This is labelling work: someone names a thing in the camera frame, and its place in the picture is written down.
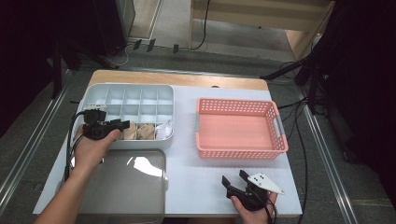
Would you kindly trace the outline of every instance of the hand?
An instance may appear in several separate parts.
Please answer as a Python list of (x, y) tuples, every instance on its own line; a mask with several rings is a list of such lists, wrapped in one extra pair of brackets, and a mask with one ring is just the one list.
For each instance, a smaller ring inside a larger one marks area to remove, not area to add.
[[(76, 137), (82, 135), (82, 126), (78, 127)], [(72, 173), (79, 172), (87, 177), (93, 175), (94, 170), (108, 151), (108, 146), (119, 138), (120, 130), (110, 132), (104, 139), (91, 140), (85, 136), (75, 149), (75, 168)]]
[[(268, 195), (268, 199), (271, 200), (273, 204), (275, 204), (276, 202), (276, 197), (277, 197), (277, 193), (271, 192)], [(235, 210), (241, 216), (244, 224), (263, 224), (263, 223), (270, 224), (268, 223), (268, 216), (267, 213), (265, 212), (265, 208), (258, 211), (250, 212), (244, 207), (244, 205), (242, 205), (242, 203), (239, 201), (239, 199), (236, 196), (232, 196), (231, 201), (233, 202), (233, 207), (235, 207)], [(273, 214), (274, 207), (270, 204), (269, 201), (267, 208), (269, 213)]]

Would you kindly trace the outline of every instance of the white ice cube tray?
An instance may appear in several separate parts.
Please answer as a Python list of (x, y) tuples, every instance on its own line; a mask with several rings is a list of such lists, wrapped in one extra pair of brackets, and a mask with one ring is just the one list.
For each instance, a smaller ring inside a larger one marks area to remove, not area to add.
[[(81, 100), (78, 111), (87, 105), (105, 105), (106, 120), (133, 121), (136, 125), (152, 123), (155, 126), (172, 120), (175, 125), (175, 95), (169, 85), (101, 83), (90, 86)], [(84, 123), (80, 116), (79, 124)], [(163, 140), (118, 140), (110, 149), (165, 149), (171, 146), (172, 134)]]

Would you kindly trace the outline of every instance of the gray floor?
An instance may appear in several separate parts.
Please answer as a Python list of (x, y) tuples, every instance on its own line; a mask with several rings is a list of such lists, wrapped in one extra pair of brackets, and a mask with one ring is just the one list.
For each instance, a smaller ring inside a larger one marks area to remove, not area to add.
[[(174, 3), (176, 1), (169, 0), (164, 2)], [(183, 43), (187, 44), (186, 36), (181, 35), (181, 33), (177, 35), (175, 33), (177, 29), (171, 32), (169, 22), (165, 24), (167, 25), (166, 28), (161, 26), (161, 21), (164, 22), (163, 19), (160, 19), (163, 14), (169, 14), (169, 11), (160, 11), (158, 23), (153, 31), (153, 37), (157, 38), (157, 46), (169, 45), (171, 47), (173, 44), (180, 44), (183, 47)], [(290, 50), (285, 43), (285, 36), (278, 30), (272, 30), (272, 32), (271, 29), (259, 31), (264, 32), (266, 36), (271, 36), (271, 38), (266, 39), (267, 42), (262, 45), (262, 49), (255, 49), (254, 46), (251, 46), (251, 43), (258, 41), (257, 36), (253, 36), (253, 40), (248, 42), (241, 41), (246, 40), (241, 35), (236, 40), (224, 42), (219, 40), (219, 36), (213, 33), (216, 30), (216, 27), (209, 28), (212, 33), (206, 42), (208, 47), (198, 51), (182, 50), (174, 54), (172, 49), (159, 47), (154, 48), (152, 52), (146, 52), (147, 46), (142, 46), (138, 50), (129, 49), (128, 63), (121, 66), (120, 69), (192, 71), (210, 73), (213, 76), (257, 78), (258, 76), (275, 72), (283, 62), (292, 60)], [(77, 104), (71, 102), (77, 102), (81, 99), (93, 71), (101, 69), (100, 65), (86, 59), (84, 56), (81, 59), (83, 65), (79, 71), (69, 71), (65, 75), (65, 77), (69, 77), (67, 78), (69, 80), (67, 92), (37, 148), (34, 148), (35, 154), (7, 203), (2, 216), (0, 216), (0, 223), (32, 223), (35, 220), (32, 212), (40, 196), (40, 187), (47, 180), (52, 164), (64, 141), (71, 116), (78, 107)], [(112, 61), (117, 63), (123, 63), (125, 59), (122, 52), (119, 56), (111, 58)], [(294, 74), (290, 73), (286, 74), (285, 77), (268, 81), (272, 98), (277, 105), (287, 105), (300, 100), (299, 87), (293, 84), (292, 79), (287, 78), (293, 76)], [(8, 174), (12, 172), (11, 169), (14, 163), (23, 152), (25, 144), (50, 103), (51, 91), (52, 86), (48, 85), (0, 139), (0, 151), (2, 152), (2, 157), (0, 158), (0, 182), (5, 181)], [(292, 108), (281, 110), (282, 118), (287, 117), (291, 110)], [(377, 175), (364, 165), (345, 162), (341, 147), (334, 136), (329, 121), (323, 116), (316, 116), (316, 119), (336, 170), (346, 189), (347, 196), (352, 203), (358, 222), (396, 223), (395, 210), (382, 189)], [(293, 122), (293, 117), (283, 122), (286, 133), (291, 132)], [(298, 118), (298, 124), (306, 148), (308, 166), (307, 193), (304, 189), (304, 153), (296, 128), (294, 128), (293, 135), (289, 140), (290, 150), (288, 156), (296, 187), (300, 192), (301, 202), (303, 202), (305, 194), (307, 196), (302, 223), (343, 223), (345, 220), (305, 114)], [(297, 217), (284, 217), (280, 218), (276, 223), (297, 223), (297, 221)]]

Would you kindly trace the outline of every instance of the brown item in tray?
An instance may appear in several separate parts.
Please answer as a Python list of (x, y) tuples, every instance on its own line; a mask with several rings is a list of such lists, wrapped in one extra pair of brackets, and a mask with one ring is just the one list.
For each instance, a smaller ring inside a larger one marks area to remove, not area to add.
[(120, 133), (119, 140), (134, 140), (136, 137), (136, 124), (131, 122), (130, 127), (128, 129), (124, 129)]
[(142, 124), (136, 132), (137, 140), (154, 140), (155, 128), (153, 124), (145, 123)]

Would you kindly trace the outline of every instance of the pink basket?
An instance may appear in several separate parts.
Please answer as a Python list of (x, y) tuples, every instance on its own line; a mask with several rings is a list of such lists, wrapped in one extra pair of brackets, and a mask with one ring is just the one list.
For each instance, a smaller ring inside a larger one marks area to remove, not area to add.
[(200, 98), (196, 142), (201, 158), (273, 160), (288, 142), (273, 101)]

